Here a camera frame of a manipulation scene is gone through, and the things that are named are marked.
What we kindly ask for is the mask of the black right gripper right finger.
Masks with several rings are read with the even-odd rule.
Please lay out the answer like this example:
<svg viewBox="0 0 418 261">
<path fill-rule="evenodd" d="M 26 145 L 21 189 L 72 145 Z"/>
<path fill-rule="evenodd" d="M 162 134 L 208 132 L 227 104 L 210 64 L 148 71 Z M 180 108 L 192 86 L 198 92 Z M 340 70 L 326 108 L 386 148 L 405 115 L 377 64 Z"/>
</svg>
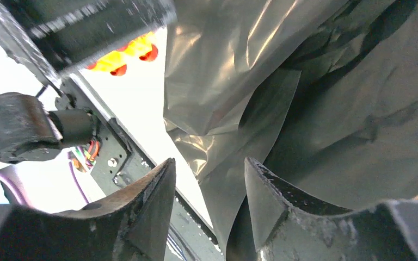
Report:
<svg viewBox="0 0 418 261">
<path fill-rule="evenodd" d="M 245 160 L 245 186 L 260 260 L 418 260 L 418 200 L 359 210 L 322 201 Z"/>
</svg>

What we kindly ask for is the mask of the black wrapping paper sheet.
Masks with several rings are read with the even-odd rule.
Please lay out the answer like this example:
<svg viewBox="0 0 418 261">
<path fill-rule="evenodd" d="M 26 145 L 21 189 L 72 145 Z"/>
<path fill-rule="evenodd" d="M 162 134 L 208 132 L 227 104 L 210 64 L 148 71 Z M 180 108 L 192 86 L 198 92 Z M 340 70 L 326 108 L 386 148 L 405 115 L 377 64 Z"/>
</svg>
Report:
<svg viewBox="0 0 418 261">
<path fill-rule="evenodd" d="M 418 1 L 175 7 L 163 117 L 226 260 L 260 260 L 247 158 L 350 210 L 418 200 Z"/>
</svg>

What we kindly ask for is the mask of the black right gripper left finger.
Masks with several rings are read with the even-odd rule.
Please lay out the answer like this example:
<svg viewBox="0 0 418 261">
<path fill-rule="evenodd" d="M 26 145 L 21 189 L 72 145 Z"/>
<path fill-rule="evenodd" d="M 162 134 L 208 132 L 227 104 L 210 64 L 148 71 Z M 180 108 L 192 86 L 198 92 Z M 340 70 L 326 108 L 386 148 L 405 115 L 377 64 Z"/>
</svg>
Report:
<svg viewBox="0 0 418 261">
<path fill-rule="evenodd" d="M 0 204 L 0 260 L 163 260 L 175 183 L 169 158 L 80 210 Z"/>
</svg>

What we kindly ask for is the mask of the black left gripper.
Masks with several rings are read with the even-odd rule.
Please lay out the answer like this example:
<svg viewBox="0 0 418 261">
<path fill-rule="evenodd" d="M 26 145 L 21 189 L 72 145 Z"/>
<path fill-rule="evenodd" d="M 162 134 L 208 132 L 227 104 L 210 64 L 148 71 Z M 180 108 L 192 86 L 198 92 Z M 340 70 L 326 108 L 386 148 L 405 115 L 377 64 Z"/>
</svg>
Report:
<svg viewBox="0 0 418 261">
<path fill-rule="evenodd" d="M 0 45 L 43 84 L 176 19 L 173 1 L 0 1 Z"/>
</svg>

